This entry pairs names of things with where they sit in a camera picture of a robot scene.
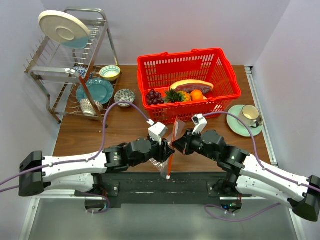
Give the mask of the orange fruit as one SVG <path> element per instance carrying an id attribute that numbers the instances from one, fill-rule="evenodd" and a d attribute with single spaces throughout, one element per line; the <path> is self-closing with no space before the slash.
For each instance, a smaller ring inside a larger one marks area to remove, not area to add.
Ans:
<path id="1" fill-rule="evenodd" d="M 204 95 L 202 93 L 201 90 L 193 90 L 191 93 L 190 93 L 190 96 L 192 98 L 192 101 L 202 101 L 204 99 Z"/>

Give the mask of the purple grape bunch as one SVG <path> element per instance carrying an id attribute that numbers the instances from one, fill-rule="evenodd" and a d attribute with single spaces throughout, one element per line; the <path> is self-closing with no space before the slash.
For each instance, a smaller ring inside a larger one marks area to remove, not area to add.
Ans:
<path id="1" fill-rule="evenodd" d="M 154 89 L 151 89 L 146 94 L 145 99 L 146 99 L 146 104 L 148 106 L 161 105 L 165 103 L 162 94 L 159 91 L 156 91 Z"/>

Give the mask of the metal dish rack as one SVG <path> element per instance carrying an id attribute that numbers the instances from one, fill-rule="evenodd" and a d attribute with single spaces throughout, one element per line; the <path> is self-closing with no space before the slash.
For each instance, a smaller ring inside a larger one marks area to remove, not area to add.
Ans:
<path id="1" fill-rule="evenodd" d="M 28 61 L 25 74 L 38 85 L 46 98 L 47 111 L 58 123 L 64 116 L 102 122 L 114 94 L 108 103 L 102 104 L 102 111 L 99 112 L 86 83 L 89 79 L 103 79 L 99 74 L 102 66 L 96 65 L 96 60 L 105 39 L 109 41 L 114 58 L 112 66 L 119 65 L 107 16 L 100 8 L 67 7 L 62 12 L 78 18 L 88 27 L 91 33 L 89 44 L 83 49 L 71 49 L 55 43 L 43 33 L 39 46 Z M 75 65 L 88 68 L 85 79 L 74 70 Z M 82 99 L 89 99 L 97 116 L 83 114 L 80 106 Z"/>

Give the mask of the small toy pineapple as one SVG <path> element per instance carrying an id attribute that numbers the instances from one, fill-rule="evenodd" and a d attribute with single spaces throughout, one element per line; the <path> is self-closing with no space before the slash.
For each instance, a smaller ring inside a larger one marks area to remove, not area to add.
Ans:
<path id="1" fill-rule="evenodd" d="M 165 103 L 185 103 L 192 100 L 191 94 L 186 91 L 175 91 L 174 89 L 169 89 L 165 91 Z"/>

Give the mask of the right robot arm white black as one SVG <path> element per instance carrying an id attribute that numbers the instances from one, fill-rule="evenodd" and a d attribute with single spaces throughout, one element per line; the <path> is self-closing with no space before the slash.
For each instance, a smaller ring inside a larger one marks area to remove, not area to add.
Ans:
<path id="1" fill-rule="evenodd" d="M 198 153 L 217 163 L 227 176 L 212 189 L 230 197 L 262 197 L 292 209 L 298 217 L 317 222 L 320 214 L 320 179 L 288 173 L 258 160 L 253 154 L 227 144 L 216 131 L 193 134 L 191 129 L 172 143 L 184 155 Z"/>

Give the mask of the black white patterned bowl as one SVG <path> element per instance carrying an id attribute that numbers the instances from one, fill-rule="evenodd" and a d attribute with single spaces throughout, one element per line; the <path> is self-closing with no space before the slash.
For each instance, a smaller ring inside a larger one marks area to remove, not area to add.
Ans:
<path id="1" fill-rule="evenodd" d="M 136 95 L 130 89 L 121 89 L 118 90 L 114 95 L 114 102 L 126 102 L 126 103 L 119 103 L 118 106 L 121 108 L 129 108 L 131 107 L 129 103 L 133 103 L 135 101 Z"/>

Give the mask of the yellow rimmed teal bowl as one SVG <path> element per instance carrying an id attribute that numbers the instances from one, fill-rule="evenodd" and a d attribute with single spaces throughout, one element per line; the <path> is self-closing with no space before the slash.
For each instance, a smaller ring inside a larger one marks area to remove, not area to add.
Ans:
<path id="1" fill-rule="evenodd" d="M 99 71 L 100 77 L 109 82 L 116 81 L 120 74 L 121 74 L 121 69 L 117 65 L 108 65 L 103 67 Z"/>

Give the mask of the patterned bowl in rack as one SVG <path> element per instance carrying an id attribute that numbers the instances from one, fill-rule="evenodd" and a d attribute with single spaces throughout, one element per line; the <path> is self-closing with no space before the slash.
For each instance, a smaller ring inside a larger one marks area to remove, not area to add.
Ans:
<path id="1" fill-rule="evenodd" d="M 101 112 L 103 109 L 103 105 L 96 100 L 94 101 L 94 103 L 95 103 L 98 111 Z M 80 101 L 80 108 L 81 108 L 83 114 L 87 117 L 97 116 L 97 113 L 96 113 L 96 111 L 95 111 L 94 107 L 92 106 L 89 99 L 82 99 Z"/>

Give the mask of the blue patterned dish in rack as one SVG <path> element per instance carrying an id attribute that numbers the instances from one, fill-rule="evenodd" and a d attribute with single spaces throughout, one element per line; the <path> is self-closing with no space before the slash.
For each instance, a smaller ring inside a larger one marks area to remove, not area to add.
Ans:
<path id="1" fill-rule="evenodd" d="M 88 68 L 80 65 L 80 64 L 76 64 L 73 69 L 81 76 L 82 79 L 86 78 L 86 75 L 88 73 Z"/>

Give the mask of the clear zip top bag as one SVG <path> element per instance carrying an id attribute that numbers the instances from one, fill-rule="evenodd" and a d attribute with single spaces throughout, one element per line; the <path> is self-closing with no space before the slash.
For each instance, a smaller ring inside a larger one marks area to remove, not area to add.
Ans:
<path id="1" fill-rule="evenodd" d="M 160 144 L 160 149 L 163 150 L 160 155 L 156 156 L 159 157 L 159 160 L 151 158 L 149 161 L 160 171 L 160 175 L 167 181 L 171 179 L 172 163 L 175 153 L 173 142 L 179 138 L 185 125 L 185 122 L 176 118 L 168 139 L 163 138 L 168 131 L 168 128 L 163 123 L 154 123 L 153 126 L 148 128 L 150 139 L 153 140 L 153 137 L 155 137 L 156 143 Z"/>

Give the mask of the red plastic shopping basket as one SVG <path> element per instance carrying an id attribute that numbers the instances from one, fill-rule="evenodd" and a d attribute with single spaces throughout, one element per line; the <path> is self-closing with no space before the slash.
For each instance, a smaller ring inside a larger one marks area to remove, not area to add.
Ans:
<path id="1" fill-rule="evenodd" d="M 142 104 L 155 122 L 224 111 L 242 94 L 221 48 L 143 55 L 137 66 Z"/>

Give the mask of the teal scalloped plate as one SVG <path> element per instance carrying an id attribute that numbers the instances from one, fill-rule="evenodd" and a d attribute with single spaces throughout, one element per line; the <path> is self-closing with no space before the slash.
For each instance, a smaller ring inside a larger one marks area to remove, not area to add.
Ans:
<path id="1" fill-rule="evenodd" d="M 113 85 L 102 78 L 92 78 L 86 82 L 87 89 L 94 101 L 104 105 L 110 101 L 114 94 Z"/>

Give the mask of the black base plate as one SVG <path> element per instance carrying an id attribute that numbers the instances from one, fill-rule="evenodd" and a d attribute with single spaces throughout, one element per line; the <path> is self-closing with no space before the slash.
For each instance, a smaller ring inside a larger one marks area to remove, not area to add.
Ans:
<path id="1" fill-rule="evenodd" d="M 123 204 L 218 204 L 222 198 L 238 201 L 242 194 L 223 189 L 229 176 L 224 172 L 174 172 L 166 180 L 158 172 L 96 174 L 89 194 L 106 194 L 112 208 Z"/>

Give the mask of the large white blue plate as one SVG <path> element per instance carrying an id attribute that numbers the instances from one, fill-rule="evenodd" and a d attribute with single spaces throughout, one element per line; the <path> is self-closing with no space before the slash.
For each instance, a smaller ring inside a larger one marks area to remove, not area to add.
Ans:
<path id="1" fill-rule="evenodd" d="M 91 38 L 89 28 L 82 21 L 62 11 L 43 11 L 38 24 L 50 40 L 66 48 L 84 49 Z"/>

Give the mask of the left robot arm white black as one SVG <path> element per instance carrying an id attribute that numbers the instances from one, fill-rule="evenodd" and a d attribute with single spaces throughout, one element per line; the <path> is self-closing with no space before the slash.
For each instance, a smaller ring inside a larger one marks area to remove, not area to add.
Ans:
<path id="1" fill-rule="evenodd" d="M 151 159 L 163 163 L 174 152 L 165 138 L 158 142 L 149 136 L 83 155 L 53 157 L 33 151 L 20 164 L 18 195 L 31 197 L 48 190 L 76 190 L 99 196 L 104 184 L 94 175 L 124 172 Z"/>

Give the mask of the cream enamel mug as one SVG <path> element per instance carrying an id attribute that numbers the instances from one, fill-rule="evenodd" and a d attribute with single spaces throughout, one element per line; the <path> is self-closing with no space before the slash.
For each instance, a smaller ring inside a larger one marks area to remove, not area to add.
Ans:
<path id="1" fill-rule="evenodd" d="M 246 125 L 250 128 L 256 129 L 263 126 L 263 118 L 259 110 L 253 105 L 245 105 L 239 112 L 238 123 L 242 126 Z"/>

